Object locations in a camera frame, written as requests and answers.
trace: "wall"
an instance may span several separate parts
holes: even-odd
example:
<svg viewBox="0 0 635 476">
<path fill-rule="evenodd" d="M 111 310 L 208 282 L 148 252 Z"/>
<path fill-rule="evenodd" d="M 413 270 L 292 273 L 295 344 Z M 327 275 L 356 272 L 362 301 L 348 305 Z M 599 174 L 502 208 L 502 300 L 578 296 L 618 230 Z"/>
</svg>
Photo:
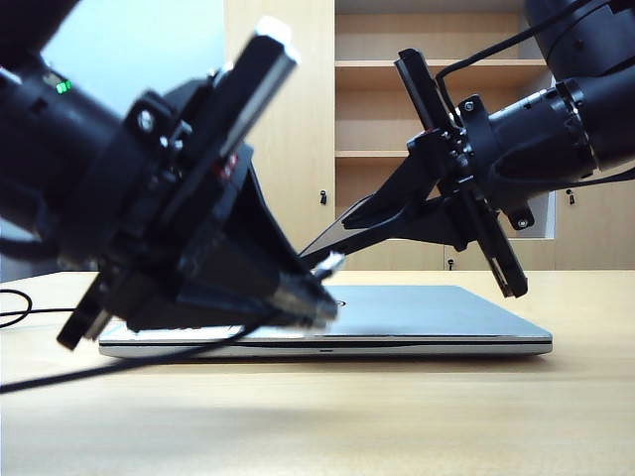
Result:
<svg viewBox="0 0 635 476">
<path fill-rule="evenodd" d="M 220 67 L 223 38 L 222 0 L 83 0 L 43 56 L 123 115 L 147 88 L 163 93 Z M 0 235 L 29 238 L 2 222 Z M 35 266 L 0 258 L 0 282 L 55 268 L 55 263 Z"/>
</svg>

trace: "robotic arm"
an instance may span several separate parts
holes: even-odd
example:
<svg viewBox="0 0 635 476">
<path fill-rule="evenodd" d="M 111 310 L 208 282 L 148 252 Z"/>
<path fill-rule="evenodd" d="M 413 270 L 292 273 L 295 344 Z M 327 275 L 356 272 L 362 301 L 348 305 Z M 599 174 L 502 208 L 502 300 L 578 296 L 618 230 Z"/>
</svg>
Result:
<svg viewBox="0 0 635 476">
<path fill-rule="evenodd" d="M 477 241 L 507 297 L 527 280 L 499 222 L 534 224 L 527 200 L 561 188 L 635 179 L 635 169 L 587 179 L 635 155 L 635 4 L 632 0 L 526 0 L 532 29 L 557 84 L 489 114 L 478 95 L 458 105 L 444 76 L 512 46 L 503 42 L 432 78 L 414 50 L 396 67 L 424 126 L 409 157 L 301 254 L 349 254 L 391 237 L 452 245 Z M 437 186 L 441 196 L 429 198 Z"/>
<path fill-rule="evenodd" d="M 119 118 L 52 70 L 40 50 L 76 0 L 1 0 L 0 214 L 57 257 L 99 275 L 58 341 L 133 330 L 324 327 L 336 304 L 269 213 L 243 138 L 297 62 L 261 23 L 230 70 L 144 93 Z"/>
<path fill-rule="evenodd" d="M 243 143 L 296 63 L 276 29 L 259 28 L 232 70 L 165 96 L 146 92 L 119 118 L 40 56 L 75 3 L 0 0 L 0 214 L 38 238 L 0 239 L 0 253 L 97 264 L 59 336 L 69 348 L 111 315 L 133 330 L 263 317 L 323 326 L 336 305 L 309 268 L 390 237 L 459 251 L 477 241 L 503 293 L 520 296 L 526 279 L 498 212 L 522 229 L 534 222 L 527 200 L 536 194 L 635 179 L 633 170 L 586 179 L 635 153 L 632 0 L 526 0 L 558 84 L 493 114 L 478 96 L 454 108 L 448 71 L 432 78 L 419 52 L 401 52 L 397 69 L 424 132 L 379 190 L 299 259 Z M 429 198 L 435 186 L 441 196 Z"/>
</svg>

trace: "silver laptop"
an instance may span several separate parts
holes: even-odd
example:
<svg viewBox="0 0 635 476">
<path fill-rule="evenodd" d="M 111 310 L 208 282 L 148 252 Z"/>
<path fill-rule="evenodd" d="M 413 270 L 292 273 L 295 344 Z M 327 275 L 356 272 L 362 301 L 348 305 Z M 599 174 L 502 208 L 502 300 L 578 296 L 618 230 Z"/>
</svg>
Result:
<svg viewBox="0 0 635 476">
<path fill-rule="evenodd" d="M 319 335 L 263 327 L 205 358 L 534 355 L 552 334 L 455 286 L 331 286 L 337 321 Z M 173 353 L 229 337 L 239 326 L 132 332 L 120 322 L 99 338 L 114 357 Z"/>
</svg>

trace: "wooden table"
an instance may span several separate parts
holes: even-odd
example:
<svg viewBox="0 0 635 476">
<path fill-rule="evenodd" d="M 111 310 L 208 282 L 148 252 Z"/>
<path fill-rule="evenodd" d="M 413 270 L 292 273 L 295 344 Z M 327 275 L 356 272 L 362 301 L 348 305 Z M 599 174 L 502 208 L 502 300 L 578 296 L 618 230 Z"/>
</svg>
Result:
<svg viewBox="0 0 635 476">
<path fill-rule="evenodd" d="M 635 474 L 635 272 L 342 272 L 334 284 L 461 285 L 546 327 L 522 359 L 188 364 L 1 398 L 2 475 Z M 7 284 L 75 304 L 92 274 Z M 2 300 L 6 309 L 9 303 Z M 65 316 L 2 331 L 2 380 L 95 365 Z"/>
</svg>

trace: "cable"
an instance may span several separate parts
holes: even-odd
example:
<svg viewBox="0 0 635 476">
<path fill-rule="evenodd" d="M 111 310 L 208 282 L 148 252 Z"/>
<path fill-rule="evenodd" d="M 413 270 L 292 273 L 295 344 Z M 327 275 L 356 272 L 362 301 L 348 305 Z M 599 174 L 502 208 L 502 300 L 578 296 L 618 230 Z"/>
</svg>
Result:
<svg viewBox="0 0 635 476">
<path fill-rule="evenodd" d="M 17 324 L 24 318 L 26 318 L 29 314 L 39 314 L 45 312 L 73 312 L 74 307 L 50 307 L 46 309 L 33 309 L 33 300 L 29 295 L 23 293 L 18 290 L 0 290 L 1 294 L 6 295 L 16 295 L 20 298 L 23 298 L 27 302 L 27 308 L 25 310 L 12 310 L 9 312 L 0 312 L 0 317 L 8 317 L 10 315 L 18 315 L 16 319 L 10 320 L 9 322 L 3 322 L 0 324 L 0 329 L 9 327 L 10 325 Z"/>
<path fill-rule="evenodd" d="M 22 390 L 36 389 L 39 387 L 45 387 L 48 385 L 62 384 L 65 382 L 72 382 L 74 380 L 87 379 L 90 377 L 98 377 L 102 375 L 114 374 L 117 372 L 125 372 L 128 370 L 139 369 L 142 367 L 148 367 L 152 365 L 162 365 L 178 362 L 182 359 L 192 357 L 201 352 L 209 352 L 212 350 L 220 349 L 232 342 L 242 339 L 243 337 L 251 334 L 256 329 L 269 322 L 277 312 L 257 320 L 252 324 L 245 325 L 240 332 L 235 333 L 231 337 L 226 339 L 216 340 L 207 344 L 202 344 L 197 347 L 186 349 L 181 352 L 167 355 L 159 355 L 153 357 L 140 357 L 134 359 L 125 359 L 115 364 L 104 365 L 101 367 L 93 367 L 91 369 L 80 370 L 76 372 L 68 372 L 65 374 L 52 375 L 51 377 L 42 377 L 33 380 L 25 380 L 22 382 L 15 382 L 13 384 L 0 385 L 0 395 L 10 394 L 13 392 L 20 392 Z"/>
<path fill-rule="evenodd" d="M 548 18 L 547 20 L 539 23 L 538 25 L 528 28 L 527 30 L 522 31 L 514 35 L 513 37 L 508 38 L 507 40 L 497 43 L 496 45 L 492 45 L 491 47 L 481 50 L 480 52 L 475 53 L 471 57 L 462 59 L 461 61 L 454 62 L 450 64 L 449 66 L 446 66 L 445 68 L 443 68 L 441 71 L 439 71 L 437 75 L 435 76 L 435 80 L 437 81 L 437 85 L 439 86 L 439 91 L 441 93 L 441 96 L 444 100 L 445 106 L 447 107 L 448 111 L 453 112 L 455 110 L 455 107 L 454 107 L 454 104 L 452 103 L 452 99 L 449 96 L 449 93 L 447 92 L 447 86 L 445 86 L 444 77 L 446 77 L 451 72 L 457 71 L 459 69 L 463 69 L 464 67 L 470 66 L 471 64 L 474 64 L 477 61 L 484 60 L 485 58 L 491 57 L 492 55 L 500 53 L 503 50 L 507 50 L 508 48 L 511 48 L 514 45 L 518 45 L 519 43 L 524 42 L 525 40 L 528 40 L 531 37 L 534 37 L 535 35 L 539 34 L 543 30 L 556 24 L 562 18 L 566 17 L 567 15 L 570 15 L 575 10 L 583 7 L 587 3 L 590 3 L 591 1 L 593 0 L 575 0 L 573 3 L 570 3 L 566 8 L 562 9 L 560 12 L 556 13 L 555 15 Z M 456 116 L 457 122 L 460 122 L 460 119 L 458 119 L 457 115 L 454 114 L 454 116 Z"/>
</svg>

